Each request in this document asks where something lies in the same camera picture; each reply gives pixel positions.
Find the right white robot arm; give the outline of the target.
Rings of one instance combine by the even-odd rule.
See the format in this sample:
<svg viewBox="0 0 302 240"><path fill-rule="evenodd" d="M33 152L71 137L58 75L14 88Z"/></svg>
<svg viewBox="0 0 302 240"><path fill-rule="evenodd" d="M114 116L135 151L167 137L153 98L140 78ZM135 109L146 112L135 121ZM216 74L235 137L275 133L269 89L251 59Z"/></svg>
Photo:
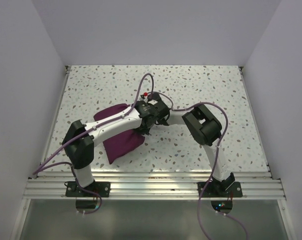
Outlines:
<svg viewBox="0 0 302 240"><path fill-rule="evenodd" d="M225 117L226 126L207 108L207 105L219 109ZM231 191L235 182L234 174L228 169L221 141L226 134L229 120L225 111L218 105L210 102L200 102L185 109L170 108L170 112L157 124L164 126L185 125L193 139L204 147L212 169L208 183L203 191L225 196Z"/></svg>

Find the purple cloth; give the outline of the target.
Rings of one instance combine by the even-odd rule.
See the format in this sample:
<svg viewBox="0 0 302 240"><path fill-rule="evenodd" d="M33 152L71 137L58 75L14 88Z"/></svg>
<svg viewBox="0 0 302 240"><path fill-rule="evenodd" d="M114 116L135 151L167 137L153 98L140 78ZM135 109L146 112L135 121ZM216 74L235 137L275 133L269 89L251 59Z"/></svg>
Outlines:
<svg viewBox="0 0 302 240"><path fill-rule="evenodd" d="M115 115L128 107L129 105L125 103L113 105L111 107L99 111L93 116L93 118L95 121L99 121L112 115ZM138 134L132 129L105 140L103 142L103 145L106 151L109 164L113 164L113 162L118 158L135 150L136 148L141 146L144 141L145 137L143 135Z"/></svg>

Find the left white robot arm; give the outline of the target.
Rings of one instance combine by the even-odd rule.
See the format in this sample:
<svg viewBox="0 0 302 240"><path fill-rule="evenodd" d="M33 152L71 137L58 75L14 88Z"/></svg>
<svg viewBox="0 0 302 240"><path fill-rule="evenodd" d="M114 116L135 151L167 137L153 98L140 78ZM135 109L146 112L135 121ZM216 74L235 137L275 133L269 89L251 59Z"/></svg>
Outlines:
<svg viewBox="0 0 302 240"><path fill-rule="evenodd" d="M69 157L77 190L90 196L95 190L91 166L94 148L103 144L109 163L137 149L145 142L145 135L159 118L158 102L138 101L135 107L119 104L105 109L96 122L83 124L77 120L71 124L64 139L63 148Z"/></svg>

